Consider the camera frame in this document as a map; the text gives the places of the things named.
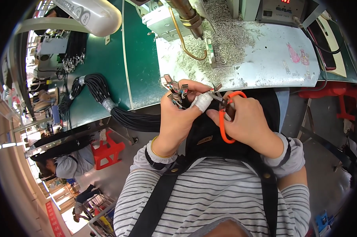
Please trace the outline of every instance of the orange scissors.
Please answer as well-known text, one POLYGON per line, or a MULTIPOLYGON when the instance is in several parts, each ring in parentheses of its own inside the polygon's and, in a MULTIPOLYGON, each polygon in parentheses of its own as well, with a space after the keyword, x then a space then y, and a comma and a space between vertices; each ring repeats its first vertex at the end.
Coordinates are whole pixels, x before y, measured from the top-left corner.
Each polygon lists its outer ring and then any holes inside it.
POLYGON ((226 119, 228 121, 233 121, 235 118, 235 107, 233 105, 233 101, 232 101, 232 97, 239 95, 243 98, 247 98, 247 96, 241 92, 241 91, 234 91, 233 93, 229 94, 227 97, 228 99, 225 100, 222 97, 219 97, 219 93, 217 93, 218 98, 215 98, 219 101, 219 129, 221 130, 221 136, 222 139, 228 143, 228 144, 232 144, 235 142, 235 139, 231 139, 229 140, 226 136, 226 132, 225 132, 225 124, 224 124, 224 120, 226 119))

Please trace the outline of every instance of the floor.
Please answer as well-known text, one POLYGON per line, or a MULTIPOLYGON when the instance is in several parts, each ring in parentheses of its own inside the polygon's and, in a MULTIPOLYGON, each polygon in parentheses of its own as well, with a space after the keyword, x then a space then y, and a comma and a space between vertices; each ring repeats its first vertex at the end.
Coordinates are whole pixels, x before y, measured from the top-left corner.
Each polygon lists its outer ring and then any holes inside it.
MULTIPOLYGON (((311 110, 314 119, 315 131, 337 147, 346 142, 343 133, 343 121, 336 118, 338 101, 336 97, 313 99, 311 110)), ((287 114, 284 120, 282 133, 289 137, 297 137, 306 108, 306 100, 296 94, 290 95, 287 114)), ((160 106, 144 108, 142 113, 159 113, 160 106)), ((117 143, 123 141, 126 148, 120 153, 121 162, 99 171, 91 170, 78 178, 82 188, 95 184, 107 196, 117 199, 122 191, 124 182, 133 164, 136 152, 153 139, 157 133, 129 131, 130 136, 138 137, 138 143, 129 145, 116 134, 111 134, 117 143)), ((310 210, 312 216, 327 210, 328 214, 335 214, 340 209, 343 200, 349 193, 350 175, 341 168, 333 172, 333 166, 338 160, 328 150, 310 140, 304 144, 308 186, 310 190, 310 210)))

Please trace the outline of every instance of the green workbench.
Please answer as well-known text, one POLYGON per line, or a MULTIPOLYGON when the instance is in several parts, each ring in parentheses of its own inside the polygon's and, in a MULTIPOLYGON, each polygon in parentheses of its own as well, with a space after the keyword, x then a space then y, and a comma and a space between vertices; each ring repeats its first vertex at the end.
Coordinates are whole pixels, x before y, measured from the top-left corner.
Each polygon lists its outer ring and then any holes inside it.
MULTIPOLYGON (((122 11, 122 0, 110 0, 122 11)), ((130 94, 127 86, 122 28, 110 35, 110 43, 105 45, 104 37, 89 34, 86 44, 85 63, 78 65, 68 76, 68 87, 74 78, 101 73, 107 79, 110 95, 114 102, 125 110, 138 109, 157 104, 166 92, 159 84, 160 72, 156 44, 153 35, 143 23, 135 7, 125 1, 124 7, 125 54, 129 75, 130 94)), ((72 127, 78 127, 110 116, 84 88, 70 107, 72 127)))

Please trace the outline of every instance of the woman's left hand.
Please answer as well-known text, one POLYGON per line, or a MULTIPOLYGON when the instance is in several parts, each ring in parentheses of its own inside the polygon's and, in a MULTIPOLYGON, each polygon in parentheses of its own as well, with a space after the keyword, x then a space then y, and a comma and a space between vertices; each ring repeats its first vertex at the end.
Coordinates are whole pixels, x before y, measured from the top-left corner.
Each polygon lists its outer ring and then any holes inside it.
MULTIPOLYGON (((211 89, 205 84, 186 79, 180 80, 179 84, 180 86, 188 84, 189 88, 186 97, 190 102, 193 102, 196 96, 211 89)), ((185 110, 179 109, 167 97, 169 94, 171 94, 170 91, 161 99, 162 121, 160 134, 153 142, 153 151, 162 157, 175 154, 179 145, 188 136, 193 121, 202 114, 202 111, 197 106, 185 110)))

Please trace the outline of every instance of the gold bracelet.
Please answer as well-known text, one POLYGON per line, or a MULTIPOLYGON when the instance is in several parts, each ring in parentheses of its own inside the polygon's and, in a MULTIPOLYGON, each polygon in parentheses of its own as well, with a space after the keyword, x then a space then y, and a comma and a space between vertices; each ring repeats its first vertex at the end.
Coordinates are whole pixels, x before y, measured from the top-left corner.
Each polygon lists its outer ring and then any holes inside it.
POLYGON ((152 150, 152 152, 153 152, 155 155, 157 155, 158 157, 160 157, 160 158, 169 158, 169 157, 172 157, 171 155, 169 155, 169 156, 161 156, 161 155, 156 154, 156 152, 155 152, 155 151, 153 150, 153 148, 152 148, 152 144, 153 144, 153 141, 154 141, 157 137, 158 137, 158 136, 154 137, 153 140, 151 141, 151 150, 152 150))

